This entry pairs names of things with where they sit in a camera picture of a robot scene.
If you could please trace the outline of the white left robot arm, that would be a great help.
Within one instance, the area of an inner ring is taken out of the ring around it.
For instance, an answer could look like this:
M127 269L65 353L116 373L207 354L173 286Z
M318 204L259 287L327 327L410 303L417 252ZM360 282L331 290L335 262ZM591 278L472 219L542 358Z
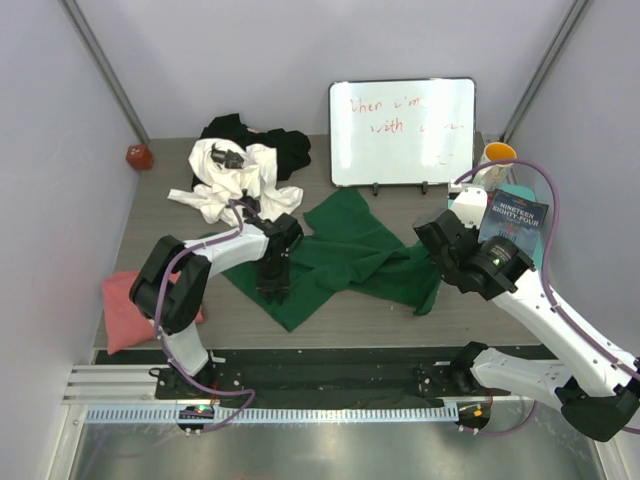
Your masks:
M235 229L199 240L162 237L134 280L129 299L154 327L177 370L179 388L200 399L215 378L215 360L200 340L196 314L209 279L247 263L257 265L255 290L266 301L283 301L290 290L289 254L303 238L289 214L276 220L247 219Z

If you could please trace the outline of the white mug orange inside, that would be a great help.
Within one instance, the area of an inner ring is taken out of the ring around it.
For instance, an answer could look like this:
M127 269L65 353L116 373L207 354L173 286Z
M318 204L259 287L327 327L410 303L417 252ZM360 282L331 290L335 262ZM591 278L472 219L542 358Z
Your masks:
M480 165L487 165L487 168L475 174L473 183L484 188L487 192L498 189L506 182L512 167L512 164L507 163L507 160L516 158L517 153L510 145L503 142L488 143L480 159Z

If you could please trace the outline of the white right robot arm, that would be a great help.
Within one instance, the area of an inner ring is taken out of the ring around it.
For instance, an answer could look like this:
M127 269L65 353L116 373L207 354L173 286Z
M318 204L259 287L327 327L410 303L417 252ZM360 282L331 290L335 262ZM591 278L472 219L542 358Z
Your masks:
M479 241L444 209L413 225L442 280L476 293L525 326L557 358L548 364L470 342L451 362L465 395L481 388L528 397L559 411L581 434L607 442L639 409L639 360L599 334L581 315L552 300L533 260L511 240Z

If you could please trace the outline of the white t-shirt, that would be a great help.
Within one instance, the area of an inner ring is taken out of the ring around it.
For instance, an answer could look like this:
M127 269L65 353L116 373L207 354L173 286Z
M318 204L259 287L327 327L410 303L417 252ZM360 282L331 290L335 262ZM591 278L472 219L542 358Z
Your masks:
M211 153L231 152L243 160L240 169L229 169L213 160ZM223 221L234 227L238 221L227 207L231 200L246 196L259 203L263 219L294 212L302 203L304 191L296 186L277 186L277 150L262 144L246 148L231 140L213 138L195 142L188 163L198 183L190 191L172 189L168 199L198 210L209 224Z

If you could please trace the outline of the white dry-erase board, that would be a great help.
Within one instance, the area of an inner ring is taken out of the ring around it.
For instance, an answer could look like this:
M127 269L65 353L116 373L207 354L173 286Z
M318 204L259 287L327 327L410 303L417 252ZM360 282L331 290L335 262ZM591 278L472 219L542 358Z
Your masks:
M446 184L471 169L475 134L470 77L341 81L329 88L337 187Z

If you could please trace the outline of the green t-shirt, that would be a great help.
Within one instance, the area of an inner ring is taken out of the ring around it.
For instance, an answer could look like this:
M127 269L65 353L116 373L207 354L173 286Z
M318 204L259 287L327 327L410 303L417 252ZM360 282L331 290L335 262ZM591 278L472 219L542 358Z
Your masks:
M259 295L254 262L223 273L285 330L295 330L344 290L409 306L417 316L430 313L441 277L428 250L404 245L358 190L334 192L304 219L313 233L290 255L290 292L281 304Z

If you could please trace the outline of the Nineteen Eighty-Four book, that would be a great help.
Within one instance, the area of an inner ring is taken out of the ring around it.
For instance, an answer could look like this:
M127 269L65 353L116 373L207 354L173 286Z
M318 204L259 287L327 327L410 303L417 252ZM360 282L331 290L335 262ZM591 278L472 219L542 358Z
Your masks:
M479 230L479 240L505 237L521 250L533 251L549 206L496 190Z

